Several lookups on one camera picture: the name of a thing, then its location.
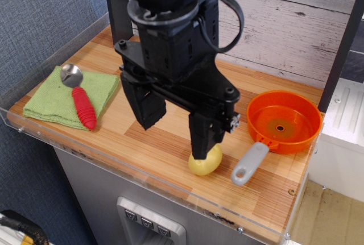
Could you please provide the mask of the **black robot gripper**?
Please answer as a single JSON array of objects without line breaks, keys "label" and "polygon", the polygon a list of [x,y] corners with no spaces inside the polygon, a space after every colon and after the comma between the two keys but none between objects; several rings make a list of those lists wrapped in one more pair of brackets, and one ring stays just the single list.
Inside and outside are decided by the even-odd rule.
[{"label": "black robot gripper", "polygon": [[163,118],[166,101],[188,110],[195,160],[205,160],[239,124],[234,105],[240,93],[215,62],[239,41],[218,45],[220,2],[240,14],[235,0],[168,0],[167,9],[131,0],[127,12],[140,41],[115,45],[123,59],[123,91],[139,124],[147,130]]}]

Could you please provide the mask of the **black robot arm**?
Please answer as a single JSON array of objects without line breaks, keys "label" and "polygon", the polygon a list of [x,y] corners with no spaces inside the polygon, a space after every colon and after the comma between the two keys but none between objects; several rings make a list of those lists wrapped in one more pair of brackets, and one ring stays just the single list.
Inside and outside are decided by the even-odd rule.
[{"label": "black robot arm", "polygon": [[244,25],[236,0],[130,0],[127,13],[140,40],[120,40],[121,83],[137,121],[148,129],[172,102],[189,111],[192,155],[204,160],[226,132],[239,124],[234,106],[238,89],[218,70],[216,56],[231,50],[235,37],[219,45],[219,8],[223,2]]}]

